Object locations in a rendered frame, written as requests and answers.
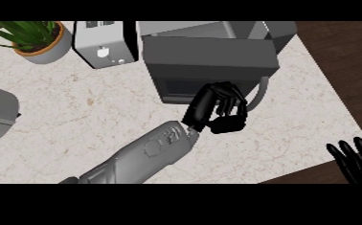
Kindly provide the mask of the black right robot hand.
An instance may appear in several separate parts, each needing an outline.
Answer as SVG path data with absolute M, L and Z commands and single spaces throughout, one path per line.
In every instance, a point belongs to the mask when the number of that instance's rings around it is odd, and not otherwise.
M 342 173 L 351 184 L 362 185 L 362 138 L 353 138 L 353 144 L 356 149 L 352 149 L 349 143 L 345 140 L 339 141 L 340 146 L 333 144 L 327 145 L 327 150 L 333 155 Z

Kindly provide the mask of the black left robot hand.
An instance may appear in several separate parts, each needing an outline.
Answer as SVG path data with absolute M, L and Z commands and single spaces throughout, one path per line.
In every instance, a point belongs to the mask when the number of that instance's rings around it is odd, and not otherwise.
M 213 134 L 241 131 L 247 125 L 247 100 L 229 81 L 203 86 L 188 106 L 182 122 L 198 132 Z

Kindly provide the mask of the dark grey microwave door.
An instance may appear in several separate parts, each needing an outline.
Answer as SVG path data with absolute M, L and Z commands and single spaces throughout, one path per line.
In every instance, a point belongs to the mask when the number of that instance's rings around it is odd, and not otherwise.
M 256 108 L 280 69 L 272 40 L 153 35 L 142 40 L 144 60 L 164 103 L 189 104 L 207 83 L 231 81 L 244 96 L 259 87 L 247 110 Z

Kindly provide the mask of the grey microwave body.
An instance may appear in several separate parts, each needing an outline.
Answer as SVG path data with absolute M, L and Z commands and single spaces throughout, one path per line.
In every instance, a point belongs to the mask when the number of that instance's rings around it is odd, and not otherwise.
M 297 34 L 294 21 L 141 21 L 141 36 L 272 40 L 281 52 Z

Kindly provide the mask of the white toaster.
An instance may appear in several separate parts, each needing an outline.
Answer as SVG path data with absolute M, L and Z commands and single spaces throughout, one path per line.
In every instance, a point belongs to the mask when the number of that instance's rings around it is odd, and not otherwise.
M 136 22 L 76 21 L 73 49 L 93 69 L 136 62 Z

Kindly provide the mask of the green potted plant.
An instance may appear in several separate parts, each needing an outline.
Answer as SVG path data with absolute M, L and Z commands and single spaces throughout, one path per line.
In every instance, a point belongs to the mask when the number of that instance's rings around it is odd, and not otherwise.
M 0 44 L 34 64 L 51 64 L 68 53 L 73 34 L 59 21 L 0 21 L 0 37 L 12 42 Z

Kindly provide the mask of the grey rounded appliance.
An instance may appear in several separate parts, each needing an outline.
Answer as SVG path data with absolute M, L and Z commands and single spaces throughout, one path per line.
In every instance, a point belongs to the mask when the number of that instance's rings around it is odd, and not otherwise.
M 0 138 L 11 130 L 20 116 L 20 102 L 17 96 L 0 89 Z

